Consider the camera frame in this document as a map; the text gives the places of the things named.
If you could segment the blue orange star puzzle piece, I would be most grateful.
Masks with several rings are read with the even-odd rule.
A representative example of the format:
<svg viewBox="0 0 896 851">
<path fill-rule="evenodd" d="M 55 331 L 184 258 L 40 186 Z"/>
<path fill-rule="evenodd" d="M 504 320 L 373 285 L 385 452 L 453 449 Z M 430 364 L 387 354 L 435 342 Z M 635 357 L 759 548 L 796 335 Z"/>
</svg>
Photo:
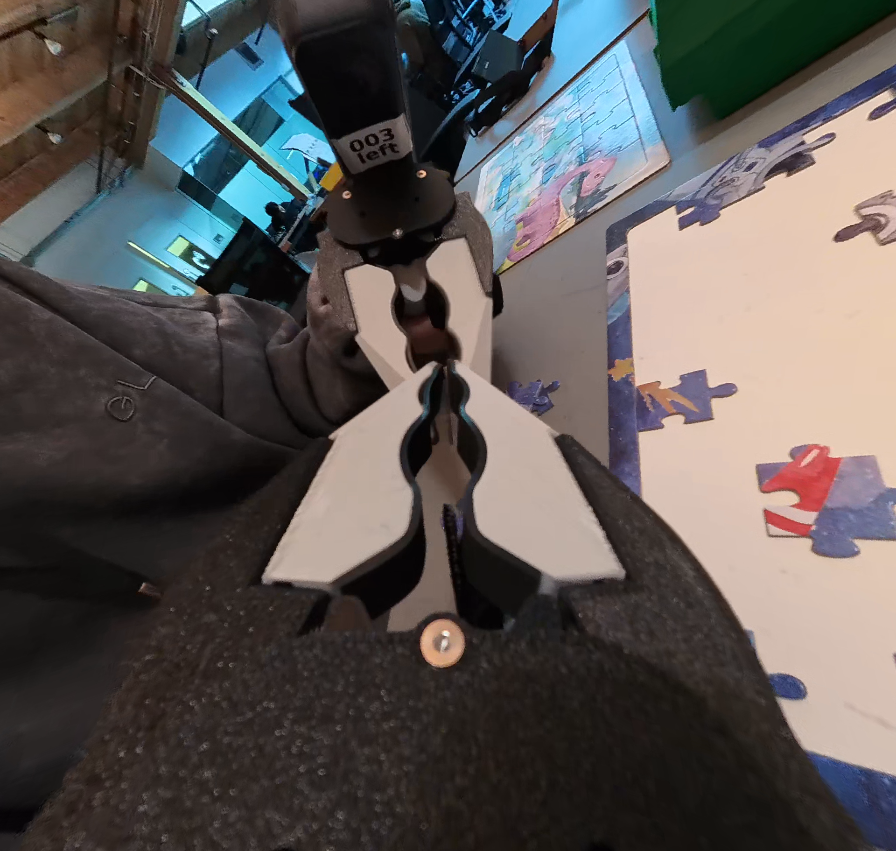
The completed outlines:
<svg viewBox="0 0 896 851">
<path fill-rule="evenodd" d="M 659 380 L 639 384 L 635 397 L 636 430 L 661 430 L 666 419 L 678 415 L 685 424 L 711 421 L 713 402 L 732 397 L 737 391 L 733 382 L 712 384 L 706 369 L 681 374 L 673 386 L 665 386 Z"/>
</svg>

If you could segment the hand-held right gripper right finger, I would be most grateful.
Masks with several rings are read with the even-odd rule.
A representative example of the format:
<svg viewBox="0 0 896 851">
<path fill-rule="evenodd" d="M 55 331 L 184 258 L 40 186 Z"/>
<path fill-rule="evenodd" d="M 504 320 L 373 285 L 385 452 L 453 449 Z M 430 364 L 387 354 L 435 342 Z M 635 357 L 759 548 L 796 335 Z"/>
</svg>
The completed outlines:
<svg viewBox="0 0 896 851">
<path fill-rule="evenodd" d="M 464 364 L 451 363 L 446 379 L 469 471 L 460 500 L 466 584 L 510 620 L 536 596 L 623 581 L 563 437 Z"/>
</svg>

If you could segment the colourful dinosaur puzzle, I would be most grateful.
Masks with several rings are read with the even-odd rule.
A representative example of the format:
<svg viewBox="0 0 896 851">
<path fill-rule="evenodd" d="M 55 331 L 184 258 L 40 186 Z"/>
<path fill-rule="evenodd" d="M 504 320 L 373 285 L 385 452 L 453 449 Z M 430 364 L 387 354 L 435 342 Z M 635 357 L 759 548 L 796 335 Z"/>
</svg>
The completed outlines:
<svg viewBox="0 0 896 851">
<path fill-rule="evenodd" d="M 501 274 L 670 164 L 620 41 L 482 164 L 475 205 Z"/>
</svg>

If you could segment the purple grey banded puzzle piece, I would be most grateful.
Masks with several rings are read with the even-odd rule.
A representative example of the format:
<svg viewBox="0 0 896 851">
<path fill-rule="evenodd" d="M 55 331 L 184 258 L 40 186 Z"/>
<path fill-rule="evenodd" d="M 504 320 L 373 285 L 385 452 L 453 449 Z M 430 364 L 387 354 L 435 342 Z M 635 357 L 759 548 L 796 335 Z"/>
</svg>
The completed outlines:
<svg viewBox="0 0 896 851">
<path fill-rule="evenodd" d="M 834 242 L 853 240 L 863 234 L 870 235 L 877 244 L 887 245 L 895 241 L 895 192 L 888 190 L 867 198 L 854 207 L 857 222 L 839 229 Z"/>
</svg>

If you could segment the person's left forearm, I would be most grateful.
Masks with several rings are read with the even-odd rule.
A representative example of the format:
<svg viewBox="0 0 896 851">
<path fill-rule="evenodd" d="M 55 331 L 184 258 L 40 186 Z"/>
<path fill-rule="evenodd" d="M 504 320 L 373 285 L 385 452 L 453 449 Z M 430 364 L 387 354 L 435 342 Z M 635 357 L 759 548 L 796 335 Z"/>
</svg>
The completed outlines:
<svg viewBox="0 0 896 851">
<path fill-rule="evenodd" d="M 330 435 L 388 393 L 357 343 L 338 321 L 317 270 L 308 281 L 306 320 L 288 319 L 267 343 L 277 395 L 297 429 Z"/>
</svg>

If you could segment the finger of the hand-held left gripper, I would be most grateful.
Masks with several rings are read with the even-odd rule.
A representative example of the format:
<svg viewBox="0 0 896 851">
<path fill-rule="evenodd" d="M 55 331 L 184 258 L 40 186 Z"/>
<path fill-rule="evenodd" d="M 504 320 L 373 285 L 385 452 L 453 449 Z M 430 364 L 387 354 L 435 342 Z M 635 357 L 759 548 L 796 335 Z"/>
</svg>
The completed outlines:
<svg viewBox="0 0 896 851">
<path fill-rule="evenodd" d="M 387 387 L 417 371 L 409 337 L 396 315 L 399 288 L 390 271 L 369 264 L 343 274 L 356 324 L 355 340 Z"/>
<path fill-rule="evenodd" d="M 446 308 L 445 328 L 459 361 L 490 383 L 493 354 L 493 253 L 491 242 L 443 241 L 435 250 L 435 286 Z"/>
</svg>

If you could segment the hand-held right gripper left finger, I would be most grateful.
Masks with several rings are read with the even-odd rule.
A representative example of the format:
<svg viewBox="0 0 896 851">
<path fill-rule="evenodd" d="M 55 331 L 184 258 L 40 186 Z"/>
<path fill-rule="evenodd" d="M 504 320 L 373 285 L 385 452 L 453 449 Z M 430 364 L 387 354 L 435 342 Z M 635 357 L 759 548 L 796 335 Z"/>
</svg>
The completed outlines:
<svg viewBox="0 0 896 851">
<path fill-rule="evenodd" d="M 331 435 L 263 584 L 354 597 L 371 617 L 409 596 L 427 555 L 418 475 L 441 396 L 428 364 Z"/>
</svg>

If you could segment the blue space puzzle tray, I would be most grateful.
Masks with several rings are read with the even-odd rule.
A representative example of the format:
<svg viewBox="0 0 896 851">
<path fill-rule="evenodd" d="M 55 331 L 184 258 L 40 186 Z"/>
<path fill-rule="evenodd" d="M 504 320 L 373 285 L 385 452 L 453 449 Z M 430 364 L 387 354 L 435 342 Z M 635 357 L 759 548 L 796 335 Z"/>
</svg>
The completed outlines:
<svg viewBox="0 0 896 851">
<path fill-rule="evenodd" d="M 792 732 L 869 844 L 894 849 L 895 543 L 769 537 L 756 464 L 875 455 L 895 487 L 895 241 L 834 242 L 895 189 L 894 67 L 612 225 L 611 470 L 728 599 Z M 638 432 L 636 387 L 705 369 L 711 421 Z"/>
</svg>

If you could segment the green plastic bin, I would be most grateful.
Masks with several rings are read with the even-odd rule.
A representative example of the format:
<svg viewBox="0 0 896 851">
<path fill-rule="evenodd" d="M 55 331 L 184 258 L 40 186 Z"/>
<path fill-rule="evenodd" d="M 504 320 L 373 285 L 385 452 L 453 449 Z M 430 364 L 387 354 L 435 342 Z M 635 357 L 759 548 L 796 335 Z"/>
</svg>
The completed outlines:
<svg viewBox="0 0 896 851">
<path fill-rule="evenodd" d="M 653 53 L 674 110 L 730 116 L 892 15 L 895 0 L 649 0 Z"/>
</svg>

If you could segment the person's left hand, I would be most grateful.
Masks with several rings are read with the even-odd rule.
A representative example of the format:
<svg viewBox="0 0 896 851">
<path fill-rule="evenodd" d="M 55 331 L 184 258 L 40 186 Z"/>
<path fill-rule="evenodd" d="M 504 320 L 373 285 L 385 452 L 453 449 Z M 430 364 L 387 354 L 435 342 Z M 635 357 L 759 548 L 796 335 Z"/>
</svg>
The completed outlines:
<svg viewBox="0 0 896 851">
<path fill-rule="evenodd" d="M 454 336 L 446 329 L 436 327 L 426 314 L 407 319 L 403 329 L 409 342 L 411 362 L 418 368 L 431 362 L 445 364 L 459 355 Z"/>
</svg>

